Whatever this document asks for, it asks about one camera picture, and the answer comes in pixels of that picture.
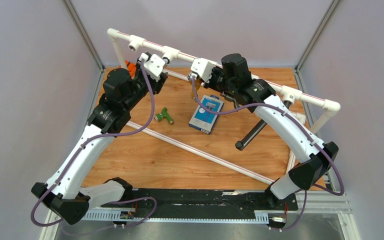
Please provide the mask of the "chrome metal faucet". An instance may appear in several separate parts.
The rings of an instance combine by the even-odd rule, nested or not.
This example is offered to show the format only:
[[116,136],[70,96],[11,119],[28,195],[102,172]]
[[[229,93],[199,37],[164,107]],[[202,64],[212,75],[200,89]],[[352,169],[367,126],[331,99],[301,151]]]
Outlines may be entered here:
[[168,65],[171,62],[170,59],[167,57],[163,57],[162,59],[164,60],[166,65]]

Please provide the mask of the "green plastic faucet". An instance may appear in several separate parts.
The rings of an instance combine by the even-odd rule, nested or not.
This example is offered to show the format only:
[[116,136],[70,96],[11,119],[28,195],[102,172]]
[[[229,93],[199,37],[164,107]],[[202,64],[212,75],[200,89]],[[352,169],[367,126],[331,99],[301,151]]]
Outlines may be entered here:
[[168,109],[164,107],[160,113],[157,113],[154,116],[154,119],[157,122],[161,122],[162,120],[166,119],[170,125],[174,124],[174,120],[171,118],[170,114],[168,113]]

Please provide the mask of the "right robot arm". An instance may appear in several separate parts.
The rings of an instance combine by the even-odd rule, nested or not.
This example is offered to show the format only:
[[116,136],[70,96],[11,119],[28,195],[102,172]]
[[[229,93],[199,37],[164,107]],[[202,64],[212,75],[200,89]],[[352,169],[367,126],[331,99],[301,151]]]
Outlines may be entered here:
[[286,197],[309,190],[331,168],[339,147],[324,142],[311,133],[277,95],[264,79],[253,77],[247,60],[239,53],[231,53],[221,59],[221,66],[204,58],[196,59],[191,67],[205,88],[230,97],[251,113],[260,117],[289,146],[299,163],[268,188],[266,205],[279,209]]

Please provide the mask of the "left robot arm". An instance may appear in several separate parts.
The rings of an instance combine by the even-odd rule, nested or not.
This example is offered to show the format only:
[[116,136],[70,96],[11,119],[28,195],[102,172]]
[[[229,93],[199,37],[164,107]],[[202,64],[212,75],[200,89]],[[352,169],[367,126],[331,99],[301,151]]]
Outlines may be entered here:
[[36,182],[31,192],[69,225],[78,223],[88,210],[116,202],[127,207],[133,201],[132,185],[114,177],[103,184],[83,187],[82,183],[103,151],[117,138],[131,119],[131,110],[147,94],[158,94],[168,75],[152,75],[139,66],[134,76],[117,68],[103,82],[104,93],[88,117],[80,139],[61,167],[46,182]]

